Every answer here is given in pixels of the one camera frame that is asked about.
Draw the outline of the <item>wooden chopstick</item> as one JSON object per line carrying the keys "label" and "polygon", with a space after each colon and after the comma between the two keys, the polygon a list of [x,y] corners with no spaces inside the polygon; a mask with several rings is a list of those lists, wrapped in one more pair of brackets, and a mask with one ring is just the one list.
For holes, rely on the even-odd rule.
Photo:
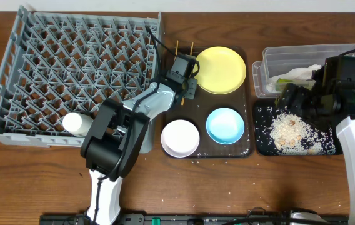
{"label": "wooden chopstick", "polygon": [[[190,56],[193,55],[193,48],[194,48],[194,42],[191,43],[191,48],[190,48],[190,52],[189,52]],[[185,100],[185,97],[183,97],[182,100],[181,100],[181,105],[182,106],[184,105],[184,100]]]}
{"label": "wooden chopstick", "polygon": [[176,48],[175,48],[175,59],[177,58],[177,55],[179,53],[179,40],[176,41]]}

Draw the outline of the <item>green orange snack wrapper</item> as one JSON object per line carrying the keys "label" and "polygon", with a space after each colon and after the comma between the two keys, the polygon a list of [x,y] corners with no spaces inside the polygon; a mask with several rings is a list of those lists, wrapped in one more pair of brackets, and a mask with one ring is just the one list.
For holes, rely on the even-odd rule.
{"label": "green orange snack wrapper", "polygon": [[309,80],[290,80],[290,79],[283,79],[283,78],[279,78],[277,80],[277,83],[275,84],[275,89],[277,91],[282,91],[285,86],[289,83],[293,83],[297,86],[302,86],[305,87],[307,89],[312,89],[312,87],[314,86],[315,81],[312,79]]}

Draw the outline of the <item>white napkin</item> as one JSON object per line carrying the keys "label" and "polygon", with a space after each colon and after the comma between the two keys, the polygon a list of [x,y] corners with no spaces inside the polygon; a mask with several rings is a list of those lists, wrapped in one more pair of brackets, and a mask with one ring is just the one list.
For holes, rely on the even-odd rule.
{"label": "white napkin", "polygon": [[290,79],[290,80],[303,80],[303,81],[309,80],[312,79],[313,71],[317,71],[321,68],[322,68],[321,65],[313,64],[309,67],[294,68],[285,74],[270,77],[266,85],[266,90],[270,93],[280,93],[281,91],[277,91],[275,89],[275,84],[277,83],[279,78]]}

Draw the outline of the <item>light blue bowl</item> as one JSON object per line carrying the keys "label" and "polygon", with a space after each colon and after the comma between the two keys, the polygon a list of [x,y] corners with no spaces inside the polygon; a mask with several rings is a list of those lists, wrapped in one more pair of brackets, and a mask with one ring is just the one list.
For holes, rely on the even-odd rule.
{"label": "light blue bowl", "polygon": [[207,134],[214,142],[223,145],[239,141],[245,128],[246,125],[241,115],[228,107],[215,109],[206,119]]}

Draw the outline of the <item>white bowl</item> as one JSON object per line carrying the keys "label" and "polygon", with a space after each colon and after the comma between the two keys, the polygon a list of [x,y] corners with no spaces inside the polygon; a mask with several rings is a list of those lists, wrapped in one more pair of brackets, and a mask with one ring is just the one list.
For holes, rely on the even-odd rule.
{"label": "white bowl", "polygon": [[170,156],[185,158],[198,148],[200,134],[197,127],[183,119],[168,123],[161,132],[161,146]]}

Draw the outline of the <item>white cup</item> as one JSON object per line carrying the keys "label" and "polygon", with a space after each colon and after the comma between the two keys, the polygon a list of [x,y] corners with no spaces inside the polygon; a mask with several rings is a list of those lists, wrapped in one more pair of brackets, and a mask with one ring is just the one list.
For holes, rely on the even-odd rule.
{"label": "white cup", "polygon": [[70,112],[62,119],[63,128],[76,137],[86,136],[92,123],[92,117],[77,112]]}

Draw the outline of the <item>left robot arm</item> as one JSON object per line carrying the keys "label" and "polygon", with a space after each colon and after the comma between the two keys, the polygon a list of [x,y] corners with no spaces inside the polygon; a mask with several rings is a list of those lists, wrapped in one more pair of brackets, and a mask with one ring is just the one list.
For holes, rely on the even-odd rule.
{"label": "left robot arm", "polygon": [[199,69],[194,56],[178,54],[172,68],[157,75],[142,93],[122,102],[102,102],[81,146],[92,180],[85,224],[113,224],[118,218],[123,179],[140,151],[152,148],[150,123],[186,96]]}

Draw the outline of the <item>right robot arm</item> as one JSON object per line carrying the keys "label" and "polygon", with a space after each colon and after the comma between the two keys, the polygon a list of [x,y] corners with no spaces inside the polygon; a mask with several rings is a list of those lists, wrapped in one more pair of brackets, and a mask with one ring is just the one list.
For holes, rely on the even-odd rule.
{"label": "right robot arm", "polygon": [[335,131],[346,163],[349,223],[355,224],[355,57],[344,53],[327,58],[321,69],[313,71],[312,79],[312,89],[287,84],[275,105],[319,130]]}

